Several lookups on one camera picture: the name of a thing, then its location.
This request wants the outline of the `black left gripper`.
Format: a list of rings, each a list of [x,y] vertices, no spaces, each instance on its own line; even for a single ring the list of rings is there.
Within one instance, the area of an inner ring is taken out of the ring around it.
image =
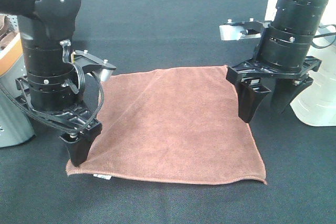
[[[98,82],[100,100],[94,112],[84,102],[61,111],[42,112],[31,105],[27,78],[19,77],[15,82],[21,92],[15,99],[15,105],[36,121],[64,132],[59,138],[64,142],[73,166],[78,167],[85,162],[95,138],[102,131],[102,123],[97,120],[97,114],[102,108],[101,83]]]

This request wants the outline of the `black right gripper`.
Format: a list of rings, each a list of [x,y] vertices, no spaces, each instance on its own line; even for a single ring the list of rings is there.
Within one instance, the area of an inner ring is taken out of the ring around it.
[[[238,116],[245,123],[249,123],[261,101],[271,92],[261,84],[261,80],[242,81],[243,79],[277,79],[270,106],[275,113],[280,114],[296,96],[312,85],[313,79],[304,75],[310,70],[317,72],[321,63],[320,59],[306,56],[301,68],[295,71],[271,67],[254,59],[228,67],[226,80],[233,85],[237,84]]]

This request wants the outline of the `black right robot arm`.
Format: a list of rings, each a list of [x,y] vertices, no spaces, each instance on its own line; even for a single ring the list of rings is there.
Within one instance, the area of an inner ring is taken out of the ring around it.
[[[281,113],[312,85],[309,71],[318,71],[321,60],[308,56],[329,0],[277,0],[272,21],[228,21],[220,26],[222,40],[260,38],[253,57],[227,70],[235,86],[238,115],[250,122],[263,98],[271,93],[271,106]],[[274,79],[270,91],[262,79]]]

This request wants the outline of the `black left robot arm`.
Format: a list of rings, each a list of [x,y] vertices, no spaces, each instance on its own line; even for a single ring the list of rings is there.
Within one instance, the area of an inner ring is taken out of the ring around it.
[[[83,101],[85,74],[96,80],[112,65],[83,51],[74,51],[71,39],[81,0],[1,0],[3,14],[16,15],[26,74],[16,78],[18,95],[1,92],[26,116],[62,131],[71,163],[88,157],[102,131],[97,111]]]

